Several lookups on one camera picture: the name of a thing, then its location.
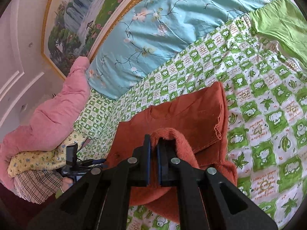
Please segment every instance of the wall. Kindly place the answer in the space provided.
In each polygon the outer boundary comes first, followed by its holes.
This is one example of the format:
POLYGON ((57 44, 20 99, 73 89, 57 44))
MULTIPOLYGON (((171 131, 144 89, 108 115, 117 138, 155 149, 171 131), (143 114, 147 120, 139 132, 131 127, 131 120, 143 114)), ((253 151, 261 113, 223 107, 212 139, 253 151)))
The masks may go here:
POLYGON ((0 18, 0 142, 58 93, 63 79, 40 54, 48 0, 12 0, 0 18))

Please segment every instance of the painting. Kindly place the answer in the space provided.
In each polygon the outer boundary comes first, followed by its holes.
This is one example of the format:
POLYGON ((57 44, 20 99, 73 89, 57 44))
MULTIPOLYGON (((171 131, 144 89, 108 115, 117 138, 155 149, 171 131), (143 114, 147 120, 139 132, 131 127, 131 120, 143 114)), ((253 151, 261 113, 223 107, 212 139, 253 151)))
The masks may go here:
POLYGON ((42 55, 65 78, 79 56, 87 56, 123 0, 49 0, 42 32, 42 55))

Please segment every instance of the green checkered pillow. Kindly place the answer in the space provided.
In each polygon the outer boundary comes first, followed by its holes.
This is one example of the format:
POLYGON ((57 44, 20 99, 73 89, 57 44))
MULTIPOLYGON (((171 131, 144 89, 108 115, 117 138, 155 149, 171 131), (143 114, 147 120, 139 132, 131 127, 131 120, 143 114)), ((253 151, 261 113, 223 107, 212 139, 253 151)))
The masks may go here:
POLYGON ((91 139, 97 139, 108 120, 112 108, 113 100, 105 98, 96 90, 91 89, 90 98, 75 121, 74 130, 86 134, 91 139))

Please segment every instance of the pink blanket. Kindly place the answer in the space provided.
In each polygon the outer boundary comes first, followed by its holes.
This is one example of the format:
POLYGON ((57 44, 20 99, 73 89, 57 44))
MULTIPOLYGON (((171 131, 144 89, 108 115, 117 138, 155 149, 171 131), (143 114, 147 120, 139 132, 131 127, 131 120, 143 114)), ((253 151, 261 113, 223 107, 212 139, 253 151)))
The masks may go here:
POLYGON ((53 150, 73 131, 90 96, 85 77, 89 66, 88 58, 77 58, 62 91, 36 108, 30 125, 19 126, 4 137, 0 144, 0 180, 5 187, 14 188, 13 178, 7 173, 12 156, 22 151, 53 150))

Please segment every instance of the rust-colored clothing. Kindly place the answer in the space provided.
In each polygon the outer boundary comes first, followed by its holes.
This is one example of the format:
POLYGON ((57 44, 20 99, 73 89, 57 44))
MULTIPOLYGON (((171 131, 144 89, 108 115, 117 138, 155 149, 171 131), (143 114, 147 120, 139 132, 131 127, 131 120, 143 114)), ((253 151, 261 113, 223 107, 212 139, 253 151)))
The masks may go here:
MULTIPOLYGON (((179 158, 201 169, 213 165, 236 185, 236 168, 225 160, 227 123, 228 110, 223 85, 215 82, 210 87, 182 95, 172 102, 150 106, 128 122, 120 122, 107 163, 109 167, 115 167, 132 156, 133 150, 143 145, 145 134, 150 134, 152 146, 158 142, 157 136, 176 139, 179 158)), ((148 187, 132 188, 130 205, 146 205, 155 213, 179 222, 176 189, 158 185, 156 166, 153 160, 148 187)))

